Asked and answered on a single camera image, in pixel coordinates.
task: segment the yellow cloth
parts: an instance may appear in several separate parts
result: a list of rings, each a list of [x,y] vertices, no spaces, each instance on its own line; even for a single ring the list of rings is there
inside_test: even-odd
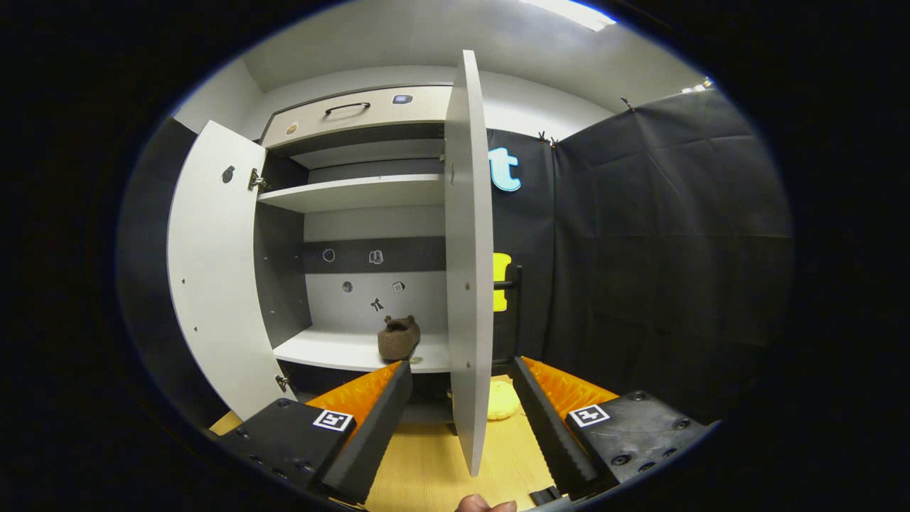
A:
[[[490,406],[487,409],[488,420],[502,420],[515,414],[518,410],[518,394],[511,384],[503,381],[490,383]]]
[[[506,267],[511,263],[511,256],[504,252],[493,252],[493,280],[506,280]],[[509,302],[506,301],[505,290],[493,291],[493,312],[506,311]]]

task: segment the ceiling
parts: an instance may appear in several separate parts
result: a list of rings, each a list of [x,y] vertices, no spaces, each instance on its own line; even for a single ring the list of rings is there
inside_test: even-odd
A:
[[[582,97],[613,112],[702,81],[622,24],[592,32],[518,0],[355,0],[307,18],[248,51],[263,92],[363,67],[456,66],[474,50],[481,70]]]

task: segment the sticker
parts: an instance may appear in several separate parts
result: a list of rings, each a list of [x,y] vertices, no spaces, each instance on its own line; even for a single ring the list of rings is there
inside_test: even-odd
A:
[[[518,159],[509,154],[506,148],[491,149],[488,153],[490,159],[490,177],[497,189],[514,192],[521,186],[521,180],[513,178],[511,167],[518,165]]]
[[[599,405],[588,405],[587,407],[582,407],[581,409],[570,412],[569,415],[575,420],[575,423],[581,427],[594,425],[595,423],[610,419],[610,415],[604,413]]]
[[[327,428],[328,430],[338,430],[339,432],[344,432],[344,429],[348,427],[348,424],[353,417],[353,415],[336,413],[335,411],[329,411],[329,409],[326,409],[322,411],[322,414],[320,414],[318,418],[316,418],[316,421],[313,422],[313,425],[321,426],[322,428]]]

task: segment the black fabric backdrop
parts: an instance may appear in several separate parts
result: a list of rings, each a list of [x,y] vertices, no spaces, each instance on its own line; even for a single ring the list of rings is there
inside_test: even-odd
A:
[[[544,361],[701,422],[780,334],[792,223],[774,163],[714,90],[627,110],[555,148]]]
[[[489,149],[506,148],[518,159],[511,175],[521,187],[506,192],[490,185],[493,199],[493,250],[521,265],[521,340],[514,342],[515,307],[512,293],[504,312],[493,314],[493,361],[516,353],[533,358],[543,355],[553,272],[553,170],[549,142],[519,133],[487,130]],[[511,269],[506,278],[511,278]]]

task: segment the drawer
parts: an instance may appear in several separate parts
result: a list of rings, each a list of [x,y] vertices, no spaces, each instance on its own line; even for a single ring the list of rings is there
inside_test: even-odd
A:
[[[314,101],[275,114],[262,146],[279,148],[353,128],[441,123],[446,118],[450,95],[451,86],[392,87]],[[396,97],[409,98],[407,103],[395,103]]]

